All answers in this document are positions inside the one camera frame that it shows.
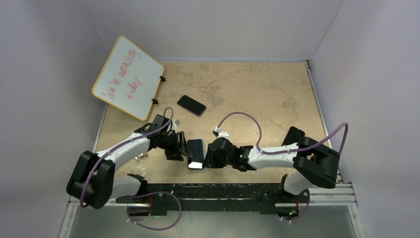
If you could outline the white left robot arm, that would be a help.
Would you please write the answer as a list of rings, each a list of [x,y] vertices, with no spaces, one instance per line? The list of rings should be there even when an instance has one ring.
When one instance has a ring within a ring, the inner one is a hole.
[[[67,184],[67,194],[79,199],[82,207],[95,209],[102,208],[110,199],[124,196],[136,203],[145,201],[148,190],[143,176],[127,174],[116,178],[115,172],[152,149],[162,149],[171,161],[183,161],[191,156],[184,132],[176,130],[172,119],[157,115],[152,123],[135,130],[111,148],[83,152]]]

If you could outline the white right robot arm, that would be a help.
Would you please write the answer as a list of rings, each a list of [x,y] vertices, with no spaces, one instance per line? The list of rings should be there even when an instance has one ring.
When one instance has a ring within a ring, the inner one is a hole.
[[[335,188],[339,160],[337,151],[306,136],[289,145],[261,150],[252,145],[237,147],[226,138],[217,138],[208,145],[203,166],[212,169],[231,166],[241,172],[294,168],[296,171],[285,175],[278,188],[279,198],[289,202],[313,186]]]

